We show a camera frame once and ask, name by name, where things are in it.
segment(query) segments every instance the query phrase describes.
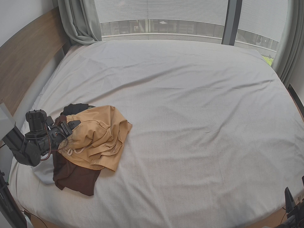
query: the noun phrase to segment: headboard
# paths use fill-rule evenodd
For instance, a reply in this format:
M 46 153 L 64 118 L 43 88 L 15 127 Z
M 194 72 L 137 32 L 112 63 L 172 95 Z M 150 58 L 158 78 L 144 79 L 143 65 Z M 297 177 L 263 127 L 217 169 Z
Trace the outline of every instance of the headboard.
M 36 18 L 0 47 L 0 103 L 14 115 L 26 91 L 66 44 L 59 8 Z

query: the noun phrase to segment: clothing pile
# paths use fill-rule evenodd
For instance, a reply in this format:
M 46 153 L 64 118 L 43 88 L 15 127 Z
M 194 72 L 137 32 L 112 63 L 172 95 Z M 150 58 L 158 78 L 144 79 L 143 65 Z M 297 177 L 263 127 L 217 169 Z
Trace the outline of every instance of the clothing pile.
M 132 124 L 113 106 L 88 104 L 66 106 L 55 124 L 74 120 L 81 123 L 61 142 L 58 151 L 52 151 L 53 183 L 61 190 L 67 187 L 92 196 L 101 169 L 116 171 Z M 32 169 L 39 177 L 38 166 Z

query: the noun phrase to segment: drawstring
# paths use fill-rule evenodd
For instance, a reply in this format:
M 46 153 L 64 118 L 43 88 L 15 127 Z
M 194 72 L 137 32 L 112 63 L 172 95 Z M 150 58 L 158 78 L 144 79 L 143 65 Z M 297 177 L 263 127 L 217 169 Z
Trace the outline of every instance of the drawstring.
M 85 150 L 85 148 L 86 148 L 86 146 L 85 147 L 82 147 L 82 149 L 79 151 L 79 152 L 77 152 L 76 150 L 74 150 L 74 153 L 75 154 L 80 154 L 82 151 L 84 151 Z M 72 155 L 73 154 L 73 149 L 69 149 L 68 151 L 67 151 L 67 155 Z

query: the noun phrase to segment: curtain fold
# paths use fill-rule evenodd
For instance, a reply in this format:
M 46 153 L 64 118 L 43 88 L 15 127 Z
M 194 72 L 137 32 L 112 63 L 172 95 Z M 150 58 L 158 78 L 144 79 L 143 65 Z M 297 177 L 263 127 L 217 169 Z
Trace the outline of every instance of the curtain fold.
M 101 30 L 94 0 L 58 0 L 60 17 L 72 43 L 83 45 L 101 41 Z
M 298 64 L 304 42 L 304 0 L 288 0 L 288 12 L 277 56 L 272 68 L 283 84 L 289 85 L 290 76 Z

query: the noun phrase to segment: bed sheet wrinkle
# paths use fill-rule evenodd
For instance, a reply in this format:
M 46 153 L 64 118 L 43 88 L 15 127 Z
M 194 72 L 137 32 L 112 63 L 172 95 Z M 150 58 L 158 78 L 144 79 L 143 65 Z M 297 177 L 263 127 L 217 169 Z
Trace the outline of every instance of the bed sheet wrinkle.
M 117 172 L 102 170 L 90 199 L 52 184 L 36 194 L 31 169 L 16 167 L 13 196 L 62 227 L 244 227 L 282 207 L 286 186 L 303 190 L 304 123 L 256 51 L 171 40 L 80 47 L 34 107 L 55 119 L 79 102 L 113 105 L 133 128 Z

